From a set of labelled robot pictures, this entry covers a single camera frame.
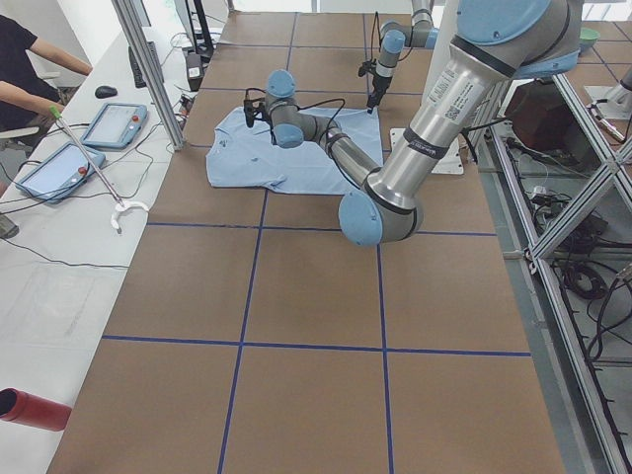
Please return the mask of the far blue teach pendant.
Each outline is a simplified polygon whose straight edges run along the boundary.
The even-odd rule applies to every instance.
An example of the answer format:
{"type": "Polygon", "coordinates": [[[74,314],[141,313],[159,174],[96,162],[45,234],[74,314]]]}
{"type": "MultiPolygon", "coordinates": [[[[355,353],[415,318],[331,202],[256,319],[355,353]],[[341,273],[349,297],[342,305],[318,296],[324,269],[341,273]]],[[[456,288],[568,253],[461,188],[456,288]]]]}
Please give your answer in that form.
{"type": "Polygon", "coordinates": [[[81,142],[97,149],[122,150],[142,129],[147,114],[144,105],[106,103],[84,131],[81,142]]]}

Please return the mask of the blue teach pendant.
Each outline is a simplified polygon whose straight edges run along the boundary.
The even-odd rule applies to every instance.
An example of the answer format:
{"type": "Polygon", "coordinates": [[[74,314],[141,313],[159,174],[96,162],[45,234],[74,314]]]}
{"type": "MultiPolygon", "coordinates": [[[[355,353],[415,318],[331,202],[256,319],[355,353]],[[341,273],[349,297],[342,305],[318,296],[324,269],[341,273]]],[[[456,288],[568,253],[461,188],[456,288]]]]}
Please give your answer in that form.
{"type": "Polygon", "coordinates": [[[144,105],[106,103],[84,131],[81,142],[97,149],[122,150],[142,129],[147,114],[144,105]]]}
{"type": "Polygon", "coordinates": [[[94,168],[80,149],[66,142],[16,183],[30,198],[58,203],[83,185],[94,168]]]}

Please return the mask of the near blue teach pendant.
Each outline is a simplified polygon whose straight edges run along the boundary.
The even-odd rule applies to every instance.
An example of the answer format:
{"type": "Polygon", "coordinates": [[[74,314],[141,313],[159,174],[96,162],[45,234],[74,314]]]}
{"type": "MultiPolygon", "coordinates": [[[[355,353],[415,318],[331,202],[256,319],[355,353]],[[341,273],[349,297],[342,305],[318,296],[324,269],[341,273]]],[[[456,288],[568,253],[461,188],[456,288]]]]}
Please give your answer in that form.
{"type": "Polygon", "coordinates": [[[58,203],[83,185],[94,168],[80,149],[66,142],[16,183],[30,198],[58,203]]]}

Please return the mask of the green bowl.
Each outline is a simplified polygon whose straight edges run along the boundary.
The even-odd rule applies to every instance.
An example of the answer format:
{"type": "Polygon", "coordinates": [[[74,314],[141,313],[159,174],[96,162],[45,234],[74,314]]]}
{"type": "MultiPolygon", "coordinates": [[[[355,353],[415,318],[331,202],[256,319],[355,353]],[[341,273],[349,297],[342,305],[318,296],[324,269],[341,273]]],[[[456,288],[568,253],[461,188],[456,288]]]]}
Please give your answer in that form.
{"type": "Polygon", "coordinates": [[[592,48],[600,39],[600,33],[597,30],[587,27],[581,27],[580,30],[580,54],[592,48]]]}

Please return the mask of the black keyboard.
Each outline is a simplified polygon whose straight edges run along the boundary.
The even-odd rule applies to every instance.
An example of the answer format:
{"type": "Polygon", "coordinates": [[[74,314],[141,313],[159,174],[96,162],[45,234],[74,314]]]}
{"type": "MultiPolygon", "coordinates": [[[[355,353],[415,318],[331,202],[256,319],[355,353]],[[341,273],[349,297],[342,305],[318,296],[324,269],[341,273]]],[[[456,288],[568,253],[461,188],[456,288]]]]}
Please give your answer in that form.
{"type": "MultiPolygon", "coordinates": [[[[152,58],[154,64],[156,65],[156,67],[158,69],[158,72],[160,73],[161,80],[164,80],[163,75],[162,75],[161,65],[160,65],[160,59],[159,59],[158,54],[157,54],[156,44],[155,44],[154,41],[150,40],[147,43],[147,46],[148,46],[148,48],[150,50],[151,58],[152,58]]],[[[128,59],[129,59],[130,69],[131,69],[131,72],[132,72],[132,77],[133,77],[133,80],[134,80],[134,86],[137,89],[145,88],[146,87],[146,82],[144,80],[144,76],[143,76],[143,73],[141,71],[140,64],[137,61],[137,59],[135,58],[131,47],[128,48],[128,59]]]]}

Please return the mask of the black power adapter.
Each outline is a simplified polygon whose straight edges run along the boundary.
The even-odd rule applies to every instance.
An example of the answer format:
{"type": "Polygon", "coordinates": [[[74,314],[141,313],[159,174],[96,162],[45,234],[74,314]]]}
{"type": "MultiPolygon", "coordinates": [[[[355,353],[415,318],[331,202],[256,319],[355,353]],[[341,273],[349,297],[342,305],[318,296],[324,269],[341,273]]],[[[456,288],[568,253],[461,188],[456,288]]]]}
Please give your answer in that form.
{"type": "Polygon", "coordinates": [[[203,65],[201,56],[193,51],[186,56],[186,75],[189,90],[197,92],[203,79],[203,65]]]}

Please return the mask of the black computer mouse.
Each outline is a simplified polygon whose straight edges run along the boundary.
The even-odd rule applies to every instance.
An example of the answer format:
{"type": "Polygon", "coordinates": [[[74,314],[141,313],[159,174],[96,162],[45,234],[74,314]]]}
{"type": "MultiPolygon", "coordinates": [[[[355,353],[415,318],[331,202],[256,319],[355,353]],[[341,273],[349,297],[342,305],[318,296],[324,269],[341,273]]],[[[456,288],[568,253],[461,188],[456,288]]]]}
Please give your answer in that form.
{"type": "Polygon", "coordinates": [[[106,99],[118,94],[118,89],[113,86],[102,85],[96,88],[94,94],[97,99],[106,99]]]}

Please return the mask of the red cylinder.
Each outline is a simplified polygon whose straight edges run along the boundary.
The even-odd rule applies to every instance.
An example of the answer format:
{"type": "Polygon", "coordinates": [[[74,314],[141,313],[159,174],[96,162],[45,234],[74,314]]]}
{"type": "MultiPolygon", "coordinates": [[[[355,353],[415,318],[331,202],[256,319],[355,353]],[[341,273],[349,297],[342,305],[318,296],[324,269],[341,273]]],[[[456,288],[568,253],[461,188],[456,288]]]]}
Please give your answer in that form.
{"type": "Polygon", "coordinates": [[[1,420],[52,432],[65,429],[72,409],[15,388],[1,391],[1,420]]]}

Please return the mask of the seated person black shirt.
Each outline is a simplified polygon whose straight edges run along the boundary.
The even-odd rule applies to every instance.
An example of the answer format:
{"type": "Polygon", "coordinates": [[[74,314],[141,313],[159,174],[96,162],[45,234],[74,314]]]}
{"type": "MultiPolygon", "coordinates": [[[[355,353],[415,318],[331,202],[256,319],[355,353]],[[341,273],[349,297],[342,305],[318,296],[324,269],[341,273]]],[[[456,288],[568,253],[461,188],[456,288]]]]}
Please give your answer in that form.
{"type": "Polygon", "coordinates": [[[55,123],[50,108],[62,112],[76,90],[58,90],[39,78],[28,51],[83,76],[92,72],[92,66],[16,21],[1,18],[1,129],[35,127],[36,134],[23,138],[26,145],[35,147],[55,123]]]}

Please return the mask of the aluminium frame truss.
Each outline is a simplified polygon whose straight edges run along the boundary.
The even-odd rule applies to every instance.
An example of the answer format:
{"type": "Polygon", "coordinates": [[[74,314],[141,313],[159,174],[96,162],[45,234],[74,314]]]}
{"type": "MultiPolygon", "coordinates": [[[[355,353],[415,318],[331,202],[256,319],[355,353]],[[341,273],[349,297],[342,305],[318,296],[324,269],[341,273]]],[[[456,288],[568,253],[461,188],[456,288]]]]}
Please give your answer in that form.
{"type": "Polygon", "coordinates": [[[595,121],[612,72],[495,87],[479,168],[571,473],[631,469],[631,146],[595,121]]]}

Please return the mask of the reacher grabber stick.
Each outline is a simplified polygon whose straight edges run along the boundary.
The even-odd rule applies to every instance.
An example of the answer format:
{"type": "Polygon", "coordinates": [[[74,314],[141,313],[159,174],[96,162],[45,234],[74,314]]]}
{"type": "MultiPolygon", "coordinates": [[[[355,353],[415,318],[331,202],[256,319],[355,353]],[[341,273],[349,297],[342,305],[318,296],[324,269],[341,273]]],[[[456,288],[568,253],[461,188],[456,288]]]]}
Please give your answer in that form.
{"type": "Polygon", "coordinates": [[[61,112],[57,109],[57,107],[56,106],[50,106],[48,109],[49,109],[50,113],[52,114],[52,116],[55,118],[55,121],[61,126],[63,131],[68,135],[68,137],[70,138],[72,143],[80,150],[80,152],[86,158],[90,168],[98,175],[99,179],[106,186],[108,192],[110,193],[110,195],[115,200],[115,203],[116,203],[115,204],[115,209],[114,209],[114,211],[113,211],[113,213],[111,215],[111,226],[113,227],[115,232],[118,235],[120,235],[122,233],[122,229],[121,229],[120,224],[119,224],[119,217],[123,213],[125,213],[128,210],[131,210],[133,208],[141,208],[145,212],[148,212],[149,211],[149,207],[144,202],[136,201],[136,200],[129,200],[129,199],[123,198],[115,190],[115,188],[108,181],[108,179],[105,177],[105,175],[103,174],[101,168],[93,161],[90,152],[81,143],[81,141],[76,137],[76,135],[73,133],[73,131],[71,130],[70,126],[64,120],[64,118],[61,115],[61,112]]]}

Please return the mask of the light blue t-shirt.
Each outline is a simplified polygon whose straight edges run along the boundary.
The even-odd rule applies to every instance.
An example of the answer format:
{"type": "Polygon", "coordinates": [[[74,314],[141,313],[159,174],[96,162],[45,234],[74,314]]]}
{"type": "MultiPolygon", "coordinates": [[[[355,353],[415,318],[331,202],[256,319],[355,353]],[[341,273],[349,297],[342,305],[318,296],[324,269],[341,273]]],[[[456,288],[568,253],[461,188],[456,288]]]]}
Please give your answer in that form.
{"type": "Polygon", "coordinates": [[[267,188],[280,194],[344,195],[354,186],[314,142],[282,149],[272,144],[270,127],[246,124],[242,107],[214,129],[206,173],[216,188],[267,188]]]}

